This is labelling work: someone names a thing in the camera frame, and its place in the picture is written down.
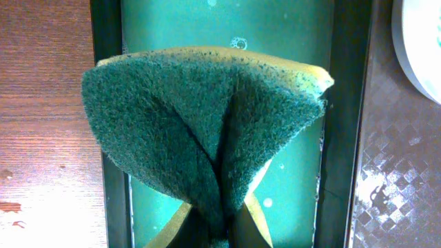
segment water droplet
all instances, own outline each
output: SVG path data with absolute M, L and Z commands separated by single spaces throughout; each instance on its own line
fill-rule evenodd
M 325 140 L 320 138 L 320 151 L 323 152 L 323 144 L 325 144 Z
M 271 207 L 271 206 L 273 205 L 273 200 L 272 200 L 271 198 L 266 198 L 266 199 L 263 201 L 263 205 L 264 205 L 265 207 Z
M 218 2 L 217 0 L 207 0 L 207 3 L 210 7 L 214 7 Z
M 123 54 L 129 53 L 129 47 L 127 47 L 127 42 L 125 42 L 125 39 L 123 37 Z

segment wooden surface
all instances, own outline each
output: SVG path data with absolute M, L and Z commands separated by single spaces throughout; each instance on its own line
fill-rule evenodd
M 0 5 L 0 247 L 106 247 L 89 1 Z

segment metal surface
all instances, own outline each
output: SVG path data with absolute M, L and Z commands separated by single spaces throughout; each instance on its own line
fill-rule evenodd
M 350 247 L 441 247 L 441 107 L 412 86 L 375 0 Z

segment green tray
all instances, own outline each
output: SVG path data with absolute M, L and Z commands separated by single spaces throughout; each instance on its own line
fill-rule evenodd
M 274 247 L 344 245 L 369 1 L 124 0 L 104 1 L 104 8 L 97 2 L 91 2 L 96 61 L 122 53 L 122 46 L 129 52 L 185 45 L 243 49 L 246 39 L 247 50 L 330 70 L 336 85 L 327 94 L 332 109 L 325 137 L 323 119 L 300 133 L 272 161 L 255 193 Z M 109 246 L 143 247 L 181 202 L 127 177 L 105 156 L 103 161 Z

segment dark frame edge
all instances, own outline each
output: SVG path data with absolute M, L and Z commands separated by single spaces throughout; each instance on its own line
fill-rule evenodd
M 346 247 L 365 88 L 372 0 L 335 0 L 322 180 L 314 247 Z
M 121 0 L 90 0 L 95 64 L 122 54 Z M 128 175 L 106 154 L 103 161 L 107 246 L 131 248 L 130 195 Z

